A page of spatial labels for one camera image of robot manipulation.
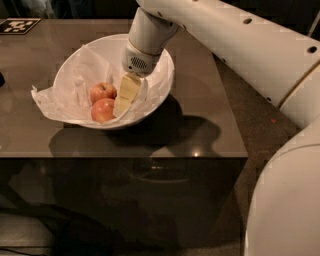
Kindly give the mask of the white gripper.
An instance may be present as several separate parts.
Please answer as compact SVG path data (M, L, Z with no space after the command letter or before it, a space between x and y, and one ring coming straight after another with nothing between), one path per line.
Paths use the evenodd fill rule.
M159 59L159 55L141 52L130 41L125 43L121 54L121 63L123 70L129 73L122 77L117 91L113 111L116 117L122 115L132 105L140 90L141 79L137 74L142 76L151 74Z

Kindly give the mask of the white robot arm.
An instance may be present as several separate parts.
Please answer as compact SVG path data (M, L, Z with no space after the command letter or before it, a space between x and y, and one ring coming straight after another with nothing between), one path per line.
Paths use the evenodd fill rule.
M151 73L185 29L300 129L256 183L244 256L320 256L320 42L221 0L135 0L125 71Z

